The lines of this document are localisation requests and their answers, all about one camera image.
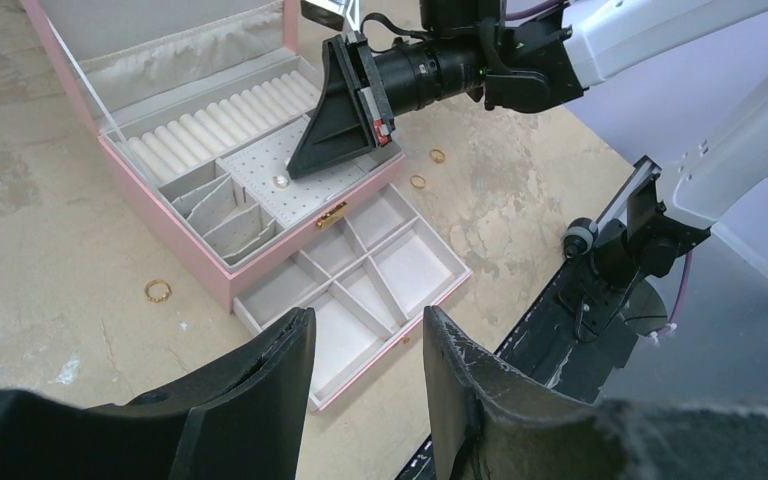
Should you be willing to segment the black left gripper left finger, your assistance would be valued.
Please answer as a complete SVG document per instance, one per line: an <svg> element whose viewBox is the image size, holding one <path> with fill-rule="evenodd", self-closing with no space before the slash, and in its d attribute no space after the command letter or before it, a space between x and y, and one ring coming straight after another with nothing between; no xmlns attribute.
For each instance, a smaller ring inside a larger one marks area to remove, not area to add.
<svg viewBox="0 0 768 480"><path fill-rule="evenodd" d="M0 389L0 479L292 479L315 341L314 310L293 308L123 405Z"/></svg>

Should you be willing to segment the pearl stud earring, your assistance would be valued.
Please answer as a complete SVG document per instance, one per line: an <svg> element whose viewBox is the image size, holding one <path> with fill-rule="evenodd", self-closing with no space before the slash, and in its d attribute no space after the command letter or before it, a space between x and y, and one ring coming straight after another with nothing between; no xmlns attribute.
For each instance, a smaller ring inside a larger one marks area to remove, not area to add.
<svg viewBox="0 0 768 480"><path fill-rule="evenodd" d="M278 189L286 189L290 185L291 179L285 175L276 175L273 177L273 183Z"/></svg>

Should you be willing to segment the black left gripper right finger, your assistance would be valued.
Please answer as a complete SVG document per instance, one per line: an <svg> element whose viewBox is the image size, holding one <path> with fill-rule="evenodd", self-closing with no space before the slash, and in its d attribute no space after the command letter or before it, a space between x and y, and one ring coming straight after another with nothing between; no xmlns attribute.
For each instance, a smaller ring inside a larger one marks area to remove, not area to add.
<svg viewBox="0 0 768 480"><path fill-rule="evenodd" d="M528 378L437 306L423 331L440 479L768 479L768 405L590 405Z"/></svg>

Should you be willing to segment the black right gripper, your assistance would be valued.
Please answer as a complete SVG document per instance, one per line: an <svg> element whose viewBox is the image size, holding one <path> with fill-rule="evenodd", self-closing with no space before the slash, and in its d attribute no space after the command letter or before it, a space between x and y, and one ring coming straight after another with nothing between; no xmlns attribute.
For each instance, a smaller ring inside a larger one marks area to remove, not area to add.
<svg viewBox="0 0 768 480"><path fill-rule="evenodd" d="M287 165L293 180L383 147L395 131L395 117L363 33L349 31L347 37L325 40L322 60L322 92Z"/></svg>

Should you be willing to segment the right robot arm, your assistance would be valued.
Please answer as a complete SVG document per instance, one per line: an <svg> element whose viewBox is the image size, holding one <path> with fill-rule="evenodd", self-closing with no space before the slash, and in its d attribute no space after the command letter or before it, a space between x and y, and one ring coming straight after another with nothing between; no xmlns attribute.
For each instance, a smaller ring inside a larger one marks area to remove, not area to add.
<svg viewBox="0 0 768 480"><path fill-rule="evenodd" d="M372 49L362 30L324 41L324 87L287 164L300 179L386 145L399 115L465 94L485 109L536 114L578 103L604 127L653 96L639 66L751 18L768 1L556 1L534 13L502 1L423 1L417 30ZM663 276L768 175L768 77L680 161L628 200L628 225L601 247L567 246L577 271L560 300L579 343L611 326L632 288Z"/></svg>

